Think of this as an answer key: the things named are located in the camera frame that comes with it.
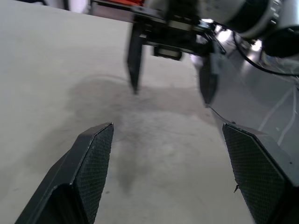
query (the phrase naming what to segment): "black cable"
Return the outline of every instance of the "black cable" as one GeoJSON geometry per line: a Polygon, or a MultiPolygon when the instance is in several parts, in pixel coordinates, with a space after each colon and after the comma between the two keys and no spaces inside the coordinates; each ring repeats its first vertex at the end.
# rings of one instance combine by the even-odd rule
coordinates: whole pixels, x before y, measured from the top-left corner
{"type": "Polygon", "coordinates": [[[279,75],[279,76],[293,76],[293,77],[299,77],[299,74],[297,75],[294,75],[294,74],[286,74],[286,73],[281,73],[281,72],[277,72],[277,71],[271,71],[271,70],[268,70],[268,69],[265,69],[263,68],[262,66],[259,66],[257,63],[253,62],[252,60],[250,60],[245,54],[244,52],[242,51],[242,49],[240,48],[240,45],[239,43],[237,42],[236,40],[236,34],[235,32],[233,32],[233,38],[234,38],[234,42],[235,42],[235,46],[236,46],[236,49],[238,50],[238,52],[241,54],[241,56],[249,63],[251,64],[252,66],[256,67],[257,69],[259,70],[262,70],[264,72],[268,72],[268,73],[271,73],[271,74],[274,74],[274,75],[279,75]]]}
{"type": "Polygon", "coordinates": [[[226,120],[224,117],[222,117],[216,110],[214,110],[211,106],[208,106],[214,113],[215,115],[220,119],[222,120],[223,122],[225,123],[228,123],[228,124],[235,124],[233,121],[230,122],[229,120],[226,120]]]}

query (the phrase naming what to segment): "orange part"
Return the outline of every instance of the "orange part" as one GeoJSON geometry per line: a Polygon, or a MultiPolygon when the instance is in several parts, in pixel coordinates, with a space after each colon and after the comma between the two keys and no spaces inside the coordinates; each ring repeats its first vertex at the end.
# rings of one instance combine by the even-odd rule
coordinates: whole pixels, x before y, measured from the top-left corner
{"type": "Polygon", "coordinates": [[[110,0],[110,1],[121,3],[124,5],[129,5],[129,6],[141,5],[141,0],[110,0]]]}

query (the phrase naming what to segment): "textured gripper pad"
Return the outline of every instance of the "textured gripper pad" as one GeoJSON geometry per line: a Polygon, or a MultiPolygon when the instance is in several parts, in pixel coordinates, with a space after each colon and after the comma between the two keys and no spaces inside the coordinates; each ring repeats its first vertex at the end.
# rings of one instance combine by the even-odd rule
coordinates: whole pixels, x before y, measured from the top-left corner
{"type": "Polygon", "coordinates": [[[112,137],[112,126],[94,137],[75,179],[75,189],[89,224],[94,223],[105,186],[112,137]]]}
{"type": "Polygon", "coordinates": [[[250,135],[223,127],[235,180],[256,224],[267,224],[286,190],[286,179],[250,135]]]}

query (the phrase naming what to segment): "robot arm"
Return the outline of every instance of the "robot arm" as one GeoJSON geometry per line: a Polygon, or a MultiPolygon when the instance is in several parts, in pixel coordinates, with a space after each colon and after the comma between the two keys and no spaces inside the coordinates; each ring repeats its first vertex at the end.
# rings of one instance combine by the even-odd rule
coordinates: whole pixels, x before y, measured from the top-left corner
{"type": "MultiPolygon", "coordinates": [[[[165,12],[168,4],[153,0],[149,7],[165,12]]],[[[197,12],[200,18],[212,19],[244,39],[263,41],[263,50],[270,56],[299,52],[298,0],[198,0],[197,12]]]]}
{"type": "Polygon", "coordinates": [[[142,46],[154,47],[154,56],[180,60],[182,53],[204,58],[200,91],[211,104],[225,54],[215,38],[219,24],[246,40],[262,40],[270,56],[299,52],[299,0],[153,0],[149,7],[133,7],[135,14],[128,49],[128,70],[134,93],[138,91],[142,46]],[[213,24],[201,19],[212,19],[213,24]]]}

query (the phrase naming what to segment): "white wall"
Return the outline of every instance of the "white wall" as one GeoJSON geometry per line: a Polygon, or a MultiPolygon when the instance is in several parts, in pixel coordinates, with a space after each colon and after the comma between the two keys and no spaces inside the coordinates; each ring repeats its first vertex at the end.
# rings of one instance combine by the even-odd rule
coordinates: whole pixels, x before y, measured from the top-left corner
{"type": "Polygon", "coordinates": [[[88,0],[69,0],[70,10],[76,13],[83,13],[88,5],[88,0]]]}
{"type": "MultiPolygon", "coordinates": [[[[63,0],[45,0],[47,4],[54,8],[64,8],[63,0]]],[[[70,11],[83,13],[87,6],[88,0],[69,0],[70,11]]]]}

